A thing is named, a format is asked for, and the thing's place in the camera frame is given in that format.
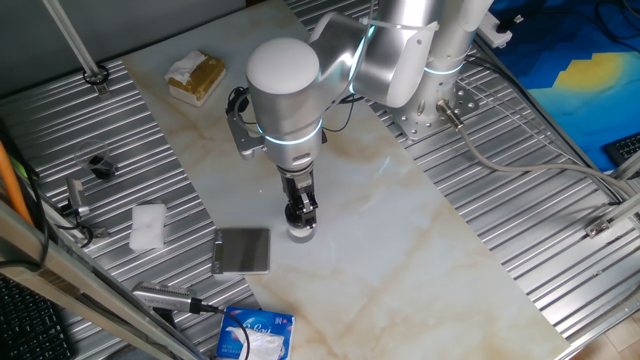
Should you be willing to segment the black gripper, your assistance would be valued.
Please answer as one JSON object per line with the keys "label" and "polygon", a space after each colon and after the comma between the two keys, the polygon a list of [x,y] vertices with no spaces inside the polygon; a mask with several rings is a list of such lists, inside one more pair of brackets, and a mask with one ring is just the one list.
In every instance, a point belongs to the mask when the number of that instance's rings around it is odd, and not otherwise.
{"label": "black gripper", "polygon": [[291,211],[295,214],[301,213],[302,223],[305,228],[314,228],[317,223],[316,209],[318,204],[314,195],[313,167],[307,166],[299,170],[278,167],[278,171],[281,176],[283,191],[289,198]]}

